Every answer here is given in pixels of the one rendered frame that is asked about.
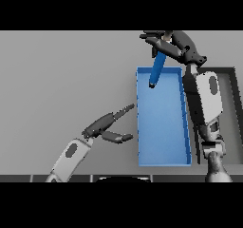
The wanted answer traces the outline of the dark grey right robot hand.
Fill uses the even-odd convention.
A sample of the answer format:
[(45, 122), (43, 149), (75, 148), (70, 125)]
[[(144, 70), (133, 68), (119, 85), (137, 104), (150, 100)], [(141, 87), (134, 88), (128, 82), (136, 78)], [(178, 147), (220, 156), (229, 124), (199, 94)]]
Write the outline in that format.
[(207, 61), (207, 57), (197, 52), (195, 43), (182, 30), (145, 30), (140, 38), (152, 46), (153, 58), (161, 52), (181, 64), (195, 64), (197, 67)]

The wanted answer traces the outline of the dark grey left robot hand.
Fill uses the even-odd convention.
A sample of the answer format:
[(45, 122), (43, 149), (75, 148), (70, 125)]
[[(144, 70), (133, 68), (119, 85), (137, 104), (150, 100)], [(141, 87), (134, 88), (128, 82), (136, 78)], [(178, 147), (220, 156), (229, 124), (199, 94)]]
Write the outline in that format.
[(124, 143), (133, 139), (132, 134), (118, 134), (108, 131), (108, 128), (119, 118), (121, 118), (125, 113), (131, 110), (135, 105), (130, 104), (117, 113), (107, 113), (101, 116), (98, 120), (88, 126), (82, 135), (85, 139), (98, 138), (101, 136), (105, 141), (111, 143)]

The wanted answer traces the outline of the blue bin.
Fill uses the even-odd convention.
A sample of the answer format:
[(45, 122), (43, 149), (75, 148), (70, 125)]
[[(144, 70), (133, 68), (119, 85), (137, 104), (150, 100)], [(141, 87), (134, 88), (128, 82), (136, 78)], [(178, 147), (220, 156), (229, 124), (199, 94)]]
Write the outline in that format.
[(154, 88), (152, 68), (137, 67), (139, 166), (190, 166), (192, 154), (182, 69), (166, 66)]

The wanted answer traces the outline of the blue pipe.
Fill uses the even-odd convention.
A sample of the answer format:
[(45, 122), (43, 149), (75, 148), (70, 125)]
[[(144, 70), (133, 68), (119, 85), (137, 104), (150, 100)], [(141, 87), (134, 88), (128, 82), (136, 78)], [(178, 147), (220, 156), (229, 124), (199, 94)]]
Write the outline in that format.
[(161, 74), (165, 60), (166, 55), (162, 52), (158, 52), (157, 56), (155, 57), (155, 61), (149, 78), (149, 86), (151, 88), (154, 88), (157, 85), (159, 81), (159, 75)]

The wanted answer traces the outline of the dark strip with pale lines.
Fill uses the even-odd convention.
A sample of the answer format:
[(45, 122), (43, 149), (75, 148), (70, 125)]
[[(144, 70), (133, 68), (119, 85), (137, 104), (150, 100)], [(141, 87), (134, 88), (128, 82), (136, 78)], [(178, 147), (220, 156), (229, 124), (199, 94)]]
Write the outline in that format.
[[(45, 182), (47, 175), (0, 175), (0, 182)], [(68, 182), (204, 182), (204, 175), (98, 176), (73, 175)]]

